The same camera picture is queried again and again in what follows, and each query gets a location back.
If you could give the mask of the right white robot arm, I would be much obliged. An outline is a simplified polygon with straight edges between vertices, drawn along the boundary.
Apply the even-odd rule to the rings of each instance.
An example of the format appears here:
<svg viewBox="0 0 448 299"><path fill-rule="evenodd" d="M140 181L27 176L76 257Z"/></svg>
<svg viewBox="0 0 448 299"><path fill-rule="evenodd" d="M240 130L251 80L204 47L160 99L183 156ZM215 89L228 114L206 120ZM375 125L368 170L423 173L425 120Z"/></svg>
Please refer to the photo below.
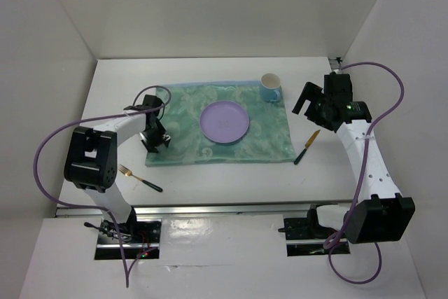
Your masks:
<svg viewBox="0 0 448 299"><path fill-rule="evenodd" d="M333 131L342 142L358 183L353 200L344 207L321 204L311 208L305 228L322 237L329 228L341 231L352 244L396 242L415 212L411 197L402 196L386 168L372 130L372 116L365 102L353 100L351 81L336 85L305 84L293 113L305 102L308 120Z"/></svg>

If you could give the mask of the teal patterned satin cloth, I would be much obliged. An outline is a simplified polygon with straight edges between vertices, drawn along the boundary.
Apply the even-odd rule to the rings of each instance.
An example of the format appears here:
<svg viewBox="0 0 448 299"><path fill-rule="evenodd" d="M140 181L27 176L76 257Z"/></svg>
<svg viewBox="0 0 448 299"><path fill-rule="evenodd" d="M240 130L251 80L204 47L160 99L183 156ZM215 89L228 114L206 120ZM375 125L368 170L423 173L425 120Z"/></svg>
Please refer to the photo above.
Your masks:
<svg viewBox="0 0 448 299"><path fill-rule="evenodd" d="M256 81L182 83L157 89L156 95L171 100L162 117L171 142L147 154L148 167L278 163L295 158L284 102L264 102ZM236 102L248 113L248 132L232 144L217 144L200 129L202 111L222 100Z"/></svg>

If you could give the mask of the light blue mug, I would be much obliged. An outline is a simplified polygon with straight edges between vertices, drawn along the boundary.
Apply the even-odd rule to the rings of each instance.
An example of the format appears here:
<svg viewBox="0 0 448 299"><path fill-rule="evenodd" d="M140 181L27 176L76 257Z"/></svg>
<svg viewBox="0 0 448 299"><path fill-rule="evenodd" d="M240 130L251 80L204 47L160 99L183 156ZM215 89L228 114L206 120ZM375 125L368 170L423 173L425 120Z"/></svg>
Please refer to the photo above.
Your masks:
<svg viewBox="0 0 448 299"><path fill-rule="evenodd" d="M264 74L260 79L260 96L264 102L281 100L281 80L276 74Z"/></svg>

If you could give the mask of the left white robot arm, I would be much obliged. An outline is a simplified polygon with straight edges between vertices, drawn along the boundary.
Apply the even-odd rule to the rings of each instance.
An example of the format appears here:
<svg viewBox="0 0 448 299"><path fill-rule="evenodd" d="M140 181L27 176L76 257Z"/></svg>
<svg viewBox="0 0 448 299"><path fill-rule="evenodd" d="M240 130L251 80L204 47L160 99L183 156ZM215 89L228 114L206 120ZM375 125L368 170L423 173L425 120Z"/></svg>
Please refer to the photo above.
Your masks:
<svg viewBox="0 0 448 299"><path fill-rule="evenodd" d="M73 130L64 166L64 178L83 190L103 214L106 229L122 242L131 242L138 234L134 207L125 201L116 184L118 147L139 135L149 153L168 146L171 137L160 122L160 108L128 107L121 118L96 127Z"/></svg>

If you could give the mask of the gold fork green handle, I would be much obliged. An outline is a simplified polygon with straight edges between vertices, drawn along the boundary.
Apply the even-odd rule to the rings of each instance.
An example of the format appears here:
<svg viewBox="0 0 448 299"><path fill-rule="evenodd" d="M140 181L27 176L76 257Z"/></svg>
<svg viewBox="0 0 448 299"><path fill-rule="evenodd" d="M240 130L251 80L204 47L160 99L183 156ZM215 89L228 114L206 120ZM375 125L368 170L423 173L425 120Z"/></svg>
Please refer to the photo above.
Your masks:
<svg viewBox="0 0 448 299"><path fill-rule="evenodd" d="M140 181L141 183L143 183L144 185L152 188L153 190L156 190L159 193L163 192L163 189L157 185L155 185L154 183L151 183L150 181L147 181L143 178L141 178L140 176L135 175L132 170L128 169L126 166L119 164L118 165L118 170L121 174L123 174L124 176L128 176L128 177L132 177L135 178L136 180Z"/></svg>

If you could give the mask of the lilac plastic plate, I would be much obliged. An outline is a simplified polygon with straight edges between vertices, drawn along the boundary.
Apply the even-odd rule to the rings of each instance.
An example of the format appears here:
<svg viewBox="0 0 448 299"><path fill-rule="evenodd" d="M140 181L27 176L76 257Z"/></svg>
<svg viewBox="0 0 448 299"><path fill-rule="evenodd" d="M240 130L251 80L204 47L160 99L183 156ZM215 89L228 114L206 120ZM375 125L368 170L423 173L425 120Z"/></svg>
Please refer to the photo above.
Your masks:
<svg viewBox="0 0 448 299"><path fill-rule="evenodd" d="M217 144L232 144L248 132L250 119L238 103L221 100L209 104L200 114L202 134Z"/></svg>

